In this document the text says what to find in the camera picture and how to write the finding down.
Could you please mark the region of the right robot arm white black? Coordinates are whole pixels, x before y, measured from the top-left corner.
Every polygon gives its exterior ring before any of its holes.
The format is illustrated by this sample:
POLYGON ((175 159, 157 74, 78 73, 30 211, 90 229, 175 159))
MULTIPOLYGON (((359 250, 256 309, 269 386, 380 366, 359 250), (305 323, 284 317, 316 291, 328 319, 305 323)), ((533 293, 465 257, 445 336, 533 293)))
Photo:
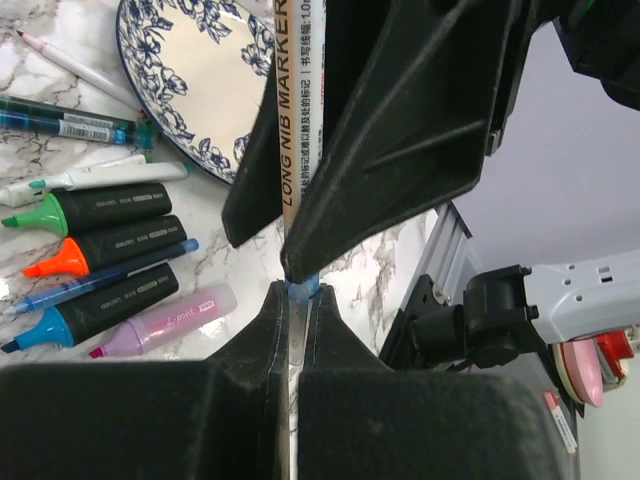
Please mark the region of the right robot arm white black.
MULTIPOLYGON (((534 33, 639 106, 635 1, 277 1, 258 117, 222 219, 240 246, 282 219, 291 284, 476 186, 500 146, 534 33)), ((639 256, 514 266, 396 330, 404 361, 502 365, 633 325, 639 256)))

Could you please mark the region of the orange capped black highlighter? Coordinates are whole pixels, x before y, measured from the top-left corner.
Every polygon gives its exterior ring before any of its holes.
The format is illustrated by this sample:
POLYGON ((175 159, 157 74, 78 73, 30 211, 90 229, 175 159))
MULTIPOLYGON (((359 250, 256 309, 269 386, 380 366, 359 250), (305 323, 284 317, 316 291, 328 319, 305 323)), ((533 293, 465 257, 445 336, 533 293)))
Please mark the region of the orange capped black highlighter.
POLYGON ((81 277, 186 239, 177 216, 148 218, 69 236, 55 256, 25 268, 22 273, 30 278, 56 274, 81 277))

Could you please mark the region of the light blue clear pen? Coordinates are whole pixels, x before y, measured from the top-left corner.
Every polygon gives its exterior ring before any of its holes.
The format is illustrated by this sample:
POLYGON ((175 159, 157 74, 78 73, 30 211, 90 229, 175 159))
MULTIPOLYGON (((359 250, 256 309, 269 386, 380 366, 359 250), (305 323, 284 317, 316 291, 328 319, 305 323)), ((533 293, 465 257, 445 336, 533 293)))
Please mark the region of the light blue clear pen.
POLYGON ((179 258, 199 249, 199 242, 190 238, 151 253, 104 268, 86 276, 62 283, 42 293, 25 296, 21 301, 7 307, 2 315, 34 312, 77 298, 103 287, 124 280, 154 265, 179 258))

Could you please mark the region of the red capped white marker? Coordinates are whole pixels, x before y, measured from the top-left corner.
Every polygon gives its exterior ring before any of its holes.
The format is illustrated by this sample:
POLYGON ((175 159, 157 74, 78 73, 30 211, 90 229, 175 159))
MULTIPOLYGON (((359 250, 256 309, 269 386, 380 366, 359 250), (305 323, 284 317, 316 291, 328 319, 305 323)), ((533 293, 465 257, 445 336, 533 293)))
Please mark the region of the red capped white marker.
POLYGON ((85 67, 43 40, 14 32, 2 44, 1 91, 64 106, 96 106, 119 102, 112 110, 130 107, 136 116, 144 110, 137 97, 106 74, 85 67))

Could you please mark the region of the light blue pen cap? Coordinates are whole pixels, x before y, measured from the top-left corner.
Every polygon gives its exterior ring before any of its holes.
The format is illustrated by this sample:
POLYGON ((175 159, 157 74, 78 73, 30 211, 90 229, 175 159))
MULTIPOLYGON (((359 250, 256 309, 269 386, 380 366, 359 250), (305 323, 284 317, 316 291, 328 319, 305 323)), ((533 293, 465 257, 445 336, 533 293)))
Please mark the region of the light blue pen cap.
POLYGON ((289 300, 289 363, 301 366, 304 360, 310 304, 319 290, 319 275, 315 274, 301 284, 288 283, 289 300))

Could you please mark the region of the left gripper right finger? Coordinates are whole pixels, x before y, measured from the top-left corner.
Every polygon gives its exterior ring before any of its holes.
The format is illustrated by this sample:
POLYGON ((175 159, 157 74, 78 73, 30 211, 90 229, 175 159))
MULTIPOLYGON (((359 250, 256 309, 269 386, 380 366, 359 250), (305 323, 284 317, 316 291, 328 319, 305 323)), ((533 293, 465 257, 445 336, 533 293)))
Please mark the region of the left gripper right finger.
POLYGON ((555 479, 545 411, 515 379, 394 372, 314 300, 298 387, 300 479, 555 479))

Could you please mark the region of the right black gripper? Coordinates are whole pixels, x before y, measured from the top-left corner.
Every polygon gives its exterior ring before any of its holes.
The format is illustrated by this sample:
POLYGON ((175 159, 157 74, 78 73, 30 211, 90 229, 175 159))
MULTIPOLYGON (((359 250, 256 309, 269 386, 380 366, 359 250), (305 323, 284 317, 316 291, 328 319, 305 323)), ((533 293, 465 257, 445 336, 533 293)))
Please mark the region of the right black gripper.
POLYGON ((300 282, 472 189, 501 146, 533 34, 569 1, 386 1, 281 252, 300 282))

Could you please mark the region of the dark slim pen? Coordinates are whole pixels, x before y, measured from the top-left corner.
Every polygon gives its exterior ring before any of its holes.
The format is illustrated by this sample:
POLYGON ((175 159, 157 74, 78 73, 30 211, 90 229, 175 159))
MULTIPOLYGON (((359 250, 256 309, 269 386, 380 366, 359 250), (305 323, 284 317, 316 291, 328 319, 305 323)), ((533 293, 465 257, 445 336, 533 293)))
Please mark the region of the dark slim pen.
POLYGON ((11 112, 20 112, 69 122, 121 129, 128 133, 153 133, 153 128, 148 122, 127 120, 93 112, 74 110, 67 107, 21 99, 5 94, 1 95, 1 108, 11 112))

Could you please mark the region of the purple capped highlighter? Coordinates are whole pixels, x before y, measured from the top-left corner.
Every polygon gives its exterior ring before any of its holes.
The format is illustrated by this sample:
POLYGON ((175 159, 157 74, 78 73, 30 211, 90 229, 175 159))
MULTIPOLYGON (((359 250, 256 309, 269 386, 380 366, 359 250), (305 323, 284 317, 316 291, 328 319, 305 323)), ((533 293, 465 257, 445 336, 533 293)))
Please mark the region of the purple capped highlighter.
POLYGON ((124 321, 89 356, 139 356, 226 316, 236 307, 235 293, 227 283, 212 284, 124 321))

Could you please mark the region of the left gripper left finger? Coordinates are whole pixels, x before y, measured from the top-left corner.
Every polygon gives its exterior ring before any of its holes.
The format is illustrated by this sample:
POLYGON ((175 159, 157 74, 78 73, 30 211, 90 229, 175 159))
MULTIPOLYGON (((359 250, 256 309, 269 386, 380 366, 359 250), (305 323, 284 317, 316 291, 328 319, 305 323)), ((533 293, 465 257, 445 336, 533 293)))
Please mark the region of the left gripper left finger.
POLYGON ((1 372, 5 479, 286 479, 288 302, 195 361, 21 364, 1 372))

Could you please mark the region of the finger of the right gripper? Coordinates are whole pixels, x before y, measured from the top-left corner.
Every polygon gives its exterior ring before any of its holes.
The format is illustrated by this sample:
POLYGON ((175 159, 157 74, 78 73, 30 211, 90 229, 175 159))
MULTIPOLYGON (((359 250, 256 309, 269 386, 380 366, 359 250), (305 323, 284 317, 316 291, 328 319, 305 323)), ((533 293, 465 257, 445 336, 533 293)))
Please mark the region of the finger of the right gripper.
MULTIPOLYGON (((249 144, 223 208, 225 233, 235 247, 244 244, 277 217, 283 219, 274 57, 275 46, 249 144)), ((285 231, 289 247, 310 242, 314 238, 305 230, 311 219, 311 202, 307 193, 291 230, 285 231)))

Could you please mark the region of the green capped white marker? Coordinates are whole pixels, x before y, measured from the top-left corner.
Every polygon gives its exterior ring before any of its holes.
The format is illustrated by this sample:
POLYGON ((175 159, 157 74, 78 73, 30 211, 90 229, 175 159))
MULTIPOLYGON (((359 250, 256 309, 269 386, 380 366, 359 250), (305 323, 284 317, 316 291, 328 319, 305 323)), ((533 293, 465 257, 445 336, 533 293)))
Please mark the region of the green capped white marker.
POLYGON ((156 162, 150 153, 65 170, 36 180, 25 180, 1 188, 1 204, 20 207, 41 200, 46 191, 86 190, 144 182, 182 180, 190 174, 180 162, 156 162))

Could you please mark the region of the green capped black highlighter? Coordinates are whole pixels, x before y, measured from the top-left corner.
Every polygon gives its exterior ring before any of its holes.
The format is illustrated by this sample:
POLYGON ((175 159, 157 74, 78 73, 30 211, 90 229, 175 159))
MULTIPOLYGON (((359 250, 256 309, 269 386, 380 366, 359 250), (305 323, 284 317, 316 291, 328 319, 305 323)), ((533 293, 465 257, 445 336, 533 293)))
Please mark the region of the green capped black highlighter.
POLYGON ((1 220, 9 229, 39 228, 60 237, 119 226, 170 213, 164 185, 131 185, 67 191, 54 189, 38 208, 1 220))

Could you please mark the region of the blue capped black highlighter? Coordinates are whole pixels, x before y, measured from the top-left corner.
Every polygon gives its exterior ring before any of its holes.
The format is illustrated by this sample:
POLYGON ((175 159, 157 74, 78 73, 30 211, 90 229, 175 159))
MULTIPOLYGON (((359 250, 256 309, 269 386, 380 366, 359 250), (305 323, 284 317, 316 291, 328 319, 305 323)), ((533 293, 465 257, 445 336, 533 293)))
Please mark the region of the blue capped black highlighter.
POLYGON ((179 282, 167 263, 44 310, 39 323, 1 346, 5 353, 40 344, 74 347, 177 292, 179 282))

